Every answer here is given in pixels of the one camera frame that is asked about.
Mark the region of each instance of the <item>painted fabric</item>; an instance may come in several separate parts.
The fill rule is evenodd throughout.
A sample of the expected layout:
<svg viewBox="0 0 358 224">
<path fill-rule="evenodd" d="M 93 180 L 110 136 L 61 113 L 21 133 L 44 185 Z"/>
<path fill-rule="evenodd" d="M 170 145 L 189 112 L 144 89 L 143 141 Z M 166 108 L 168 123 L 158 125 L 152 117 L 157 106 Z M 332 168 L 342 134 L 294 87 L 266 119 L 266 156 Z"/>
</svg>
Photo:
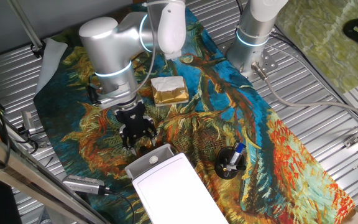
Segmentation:
<svg viewBox="0 0 358 224">
<path fill-rule="evenodd" d="M 358 86 L 358 43 L 342 30 L 357 18 L 358 0 L 289 0 L 277 25 L 345 93 Z"/>
<path fill-rule="evenodd" d="M 137 10 L 139 5 L 113 17 L 120 21 Z M 150 82 L 139 91 L 159 131 L 157 143 L 170 143 L 176 153 L 187 155 L 229 223 L 340 223 L 354 207 L 350 196 L 224 58 L 189 10 L 186 23 L 183 55 L 167 61 L 158 54 L 151 77 L 183 76 L 189 103 L 157 108 Z M 67 174 L 103 180 L 132 202 L 137 223 L 150 223 L 124 170 L 140 152 L 135 156 L 122 149 L 117 132 L 121 124 L 110 110 L 92 106 L 86 95 L 94 71 L 78 29 L 66 30 L 55 40 L 68 48 L 34 101 L 57 156 Z M 139 82 L 150 60 L 146 52 L 132 59 Z M 222 180 L 214 171 L 215 158 L 236 140 L 246 145 L 247 168 L 232 180 Z M 152 150 L 148 139 L 137 143 L 138 149 L 141 146 Z M 110 222 L 131 222 L 131 210 L 120 198 L 91 196 L 90 201 Z"/>
</svg>

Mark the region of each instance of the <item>white paper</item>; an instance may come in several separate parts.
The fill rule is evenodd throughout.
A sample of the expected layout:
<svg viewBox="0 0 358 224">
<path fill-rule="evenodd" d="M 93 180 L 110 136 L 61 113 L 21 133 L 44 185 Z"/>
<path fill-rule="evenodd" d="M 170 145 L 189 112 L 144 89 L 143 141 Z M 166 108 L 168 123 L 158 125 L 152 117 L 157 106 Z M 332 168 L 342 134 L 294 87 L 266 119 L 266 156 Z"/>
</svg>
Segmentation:
<svg viewBox="0 0 358 224">
<path fill-rule="evenodd" d="M 175 77 L 158 77 L 152 78 L 152 85 L 157 91 L 172 91 L 177 88 L 185 87 L 185 82 L 183 81 L 183 77 L 175 76 Z"/>
<path fill-rule="evenodd" d="M 45 47 L 44 56 L 42 57 L 41 71 L 35 94 L 37 94 L 53 77 L 59 66 L 60 59 L 67 48 L 67 44 L 56 42 L 51 38 L 47 38 L 45 43 L 47 46 Z"/>
</svg>

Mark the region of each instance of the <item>metal grate floor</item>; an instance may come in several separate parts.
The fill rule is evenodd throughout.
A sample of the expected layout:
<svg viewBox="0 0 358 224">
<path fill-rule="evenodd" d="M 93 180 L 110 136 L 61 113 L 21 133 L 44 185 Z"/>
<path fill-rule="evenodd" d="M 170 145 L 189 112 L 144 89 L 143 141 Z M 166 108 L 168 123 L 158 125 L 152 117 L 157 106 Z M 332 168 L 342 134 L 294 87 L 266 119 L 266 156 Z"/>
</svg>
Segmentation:
<svg viewBox="0 0 358 224">
<path fill-rule="evenodd" d="M 239 11 L 234 0 L 195 0 L 187 6 L 204 25 L 218 47 L 226 49 L 234 38 Z M 294 52 L 287 44 L 271 39 L 268 44 Z M 293 102 L 336 101 L 314 74 L 299 61 L 279 50 L 268 48 L 278 63 L 278 70 L 269 79 L 284 99 Z M 6 108 L 6 117 L 16 127 L 21 126 L 21 111 L 31 111 L 37 131 L 43 127 L 35 110 L 33 98 L 41 59 L 29 46 L 0 55 L 0 102 Z M 265 83 L 249 77 L 254 88 L 299 137 L 302 143 L 334 180 L 352 197 L 358 198 L 358 145 L 345 147 L 343 142 L 358 132 L 358 122 L 346 111 L 333 106 L 291 108 L 277 102 Z M 48 170 L 63 179 L 66 173 L 45 133 L 33 137 L 46 141 L 47 148 L 39 149 L 34 157 Z M 36 223 L 42 204 L 14 189 L 19 213 L 24 224 Z"/>
</svg>

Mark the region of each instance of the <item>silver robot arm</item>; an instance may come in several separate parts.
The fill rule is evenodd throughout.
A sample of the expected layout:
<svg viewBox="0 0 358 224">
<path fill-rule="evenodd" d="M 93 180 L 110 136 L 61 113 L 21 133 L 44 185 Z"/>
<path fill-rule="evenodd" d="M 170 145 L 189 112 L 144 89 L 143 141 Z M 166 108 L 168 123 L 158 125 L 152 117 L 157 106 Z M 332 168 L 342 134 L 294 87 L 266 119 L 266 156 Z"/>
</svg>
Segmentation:
<svg viewBox="0 0 358 224">
<path fill-rule="evenodd" d="M 243 76 L 253 70 L 252 63 L 262 64 L 265 44 L 272 32 L 277 14 L 288 0 L 249 0 L 241 15 L 236 37 L 226 53 L 227 59 Z"/>
<path fill-rule="evenodd" d="M 103 109 L 112 107 L 124 124 L 120 128 L 123 146 L 133 153 L 137 139 L 147 136 L 154 144 L 157 132 L 152 119 L 144 116 L 131 58 L 155 48 L 166 59 L 176 59 L 186 37 L 184 0 L 149 1 L 146 6 L 151 15 L 131 12 L 120 24 L 101 17 L 80 28 L 81 41 L 103 91 L 94 103 Z"/>
</svg>

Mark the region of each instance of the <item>gray cable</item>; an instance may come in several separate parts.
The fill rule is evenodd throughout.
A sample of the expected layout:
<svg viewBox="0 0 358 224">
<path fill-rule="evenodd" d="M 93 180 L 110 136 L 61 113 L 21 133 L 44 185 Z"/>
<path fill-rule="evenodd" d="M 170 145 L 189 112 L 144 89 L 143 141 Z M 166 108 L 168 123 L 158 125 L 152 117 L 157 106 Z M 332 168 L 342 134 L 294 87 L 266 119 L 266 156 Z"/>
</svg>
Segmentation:
<svg viewBox="0 0 358 224">
<path fill-rule="evenodd" d="M 134 91 L 131 91 L 131 92 L 127 92 L 127 93 L 121 93 L 119 95 L 116 95 L 116 96 L 106 96 L 106 95 L 102 95 L 100 94 L 99 96 L 102 96 L 102 97 L 105 97 L 105 98 L 109 98 L 109 99 L 117 99 L 117 98 L 122 98 L 124 96 L 128 96 L 128 95 L 131 95 L 131 94 L 134 94 L 136 92 L 138 92 L 140 90 L 140 88 L 142 88 L 147 80 L 149 79 L 150 77 L 150 74 L 152 73 L 152 69 L 153 69 L 153 65 L 154 65 L 154 60 L 155 60 L 155 34 L 154 34 L 154 27 L 153 27 L 153 20 L 152 20 L 152 14 L 150 13 L 150 6 L 147 5 L 147 14 L 149 15 L 149 19 L 150 19 L 150 28 L 152 29 L 152 37 L 153 37 L 153 52 L 152 52 L 152 61 L 151 61 L 151 64 L 150 64 L 150 68 L 149 68 L 149 72 L 148 74 L 146 75 L 146 77 L 143 79 L 142 83 L 134 90 Z"/>
<path fill-rule="evenodd" d="M 324 85 L 324 84 L 320 81 L 320 79 L 319 79 L 318 77 L 316 77 L 316 75 L 314 75 L 314 73 L 311 72 L 311 70 L 306 66 L 306 64 L 303 63 L 299 58 L 297 58 L 296 56 L 294 56 L 294 55 L 292 55 L 292 54 L 286 52 L 286 51 L 285 51 L 286 49 L 281 49 L 281 48 L 278 48 L 278 47 L 276 47 L 276 46 L 274 46 L 274 45 L 271 45 L 271 44 L 266 44 L 266 46 L 269 47 L 269 48 L 271 48 L 271 49 L 278 50 L 279 52 L 284 53 L 284 54 L 286 54 L 286 55 L 288 55 L 288 56 L 294 58 L 294 59 L 295 59 L 296 61 L 298 61 L 299 63 L 301 63 L 301 64 L 304 66 L 304 68 L 305 68 L 313 77 L 315 77 L 315 79 L 317 80 L 318 83 L 321 84 L 321 86 L 323 86 L 330 94 L 332 94 L 332 96 L 334 96 L 335 99 L 337 99 L 338 101 L 340 101 L 341 103 L 343 103 L 343 101 L 342 101 L 339 97 L 337 97 L 329 88 L 327 88 L 326 85 Z"/>
<path fill-rule="evenodd" d="M 294 107 L 307 107 L 307 106 L 321 106 L 321 105 L 329 105 L 329 106 L 339 106 L 341 108 L 345 108 L 345 109 L 348 109 L 348 110 L 351 110 L 351 111 L 354 111 L 355 113 L 358 114 L 358 109 L 352 107 L 352 106 L 349 106 L 349 105 L 346 105 L 344 103 L 337 103 L 337 102 L 315 102 L 315 103 L 291 103 L 291 102 L 288 102 L 288 101 L 285 101 L 283 98 L 281 98 L 277 93 L 276 91 L 273 89 L 272 87 L 272 84 L 270 84 L 270 81 L 269 79 L 265 79 L 265 83 L 267 85 L 267 87 L 270 89 L 270 91 L 273 93 L 273 95 L 279 100 L 279 102 L 285 104 L 285 105 L 288 105 L 288 106 L 294 106 Z"/>
</svg>

